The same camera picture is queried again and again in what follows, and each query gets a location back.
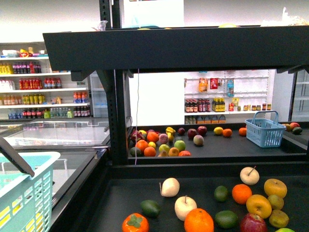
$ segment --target white apple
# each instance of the white apple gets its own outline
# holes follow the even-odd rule
[[[255,167],[245,167],[240,172],[240,178],[246,185],[255,185],[259,181],[260,175]]]
[[[191,197],[180,197],[175,202],[175,213],[181,221],[184,221],[188,213],[196,208],[197,203]]]
[[[176,180],[175,178],[166,179],[163,182],[162,187],[160,183],[160,191],[163,197],[174,197],[179,192],[179,189],[180,189],[180,184],[178,180]]]

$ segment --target fruit display stand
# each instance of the fruit display stand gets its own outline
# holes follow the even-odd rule
[[[279,73],[293,73],[300,69],[308,71],[308,34],[307,26],[113,29],[44,34],[53,68],[71,70],[73,81],[81,81],[94,70],[97,71],[106,90],[111,137],[108,154],[111,162],[101,162],[93,170],[93,177],[87,180],[91,194],[81,190],[77,192],[51,231],[68,231],[70,228],[70,231],[120,232],[124,219],[131,213],[141,213],[140,203],[151,199],[159,203],[161,214],[158,218],[149,218],[150,231],[182,232],[183,222],[177,219],[174,204],[177,197],[183,195],[195,199],[198,207],[207,210],[213,218],[221,210],[232,210],[240,221],[247,213],[246,207],[235,203],[231,197],[225,203],[217,203],[213,192],[219,185],[225,185],[231,191],[233,186],[241,183],[239,173],[242,168],[254,165],[258,167],[260,181],[252,186],[253,193],[265,195],[263,185],[269,178],[282,180],[288,188],[284,211],[290,217],[289,227],[296,232],[306,231],[305,228],[309,228],[306,220],[309,203],[306,149],[297,147],[293,141],[286,141],[284,147],[283,140],[280,148],[263,150],[245,138],[242,141],[235,132],[231,139],[220,138],[218,141],[209,133],[207,139],[220,148],[212,148],[209,159],[204,146],[195,152],[197,156],[204,153],[201,155],[204,159],[192,156],[179,162],[180,158],[147,158],[147,165],[142,164],[142,159],[137,160],[137,165],[132,165],[128,159],[128,136],[133,128],[127,79],[137,72],[235,69],[277,69]],[[82,46],[84,52],[81,53],[74,44]],[[231,128],[237,130],[240,125],[234,126],[231,125]],[[247,152],[255,155],[251,158]],[[162,197],[159,190],[158,183],[169,177],[180,182],[180,191],[173,198]],[[266,222],[268,231],[277,230],[270,226],[267,219]],[[215,224],[215,231],[236,232],[239,225],[223,230]]]

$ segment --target basket handle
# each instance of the basket handle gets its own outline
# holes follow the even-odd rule
[[[0,137],[0,152],[22,173],[34,177],[34,171],[30,165],[18,154],[18,152],[3,138]]]
[[[258,111],[258,112],[256,112],[256,113],[254,114],[254,116],[253,116],[252,123],[253,123],[253,124],[255,123],[255,116],[256,116],[258,113],[272,113],[272,112],[276,113],[276,117],[275,117],[274,122],[278,125],[279,114],[278,114],[278,112],[275,111],[275,110],[267,110],[267,111]]]

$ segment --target teal shopping basket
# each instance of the teal shopping basket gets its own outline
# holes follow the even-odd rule
[[[255,118],[258,113],[276,113],[275,120],[265,118]],[[286,127],[278,123],[279,114],[277,111],[259,111],[253,116],[253,119],[246,119],[247,139],[260,147],[278,147],[281,145],[283,132]]]
[[[0,232],[47,232],[51,227],[53,163],[58,152],[19,153],[34,176],[14,170],[0,153]]]

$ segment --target freezer glass lid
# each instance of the freezer glass lid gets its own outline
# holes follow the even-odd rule
[[[37,120],[2,135],[12,146],[101,145],[109,138],[108,119]]]

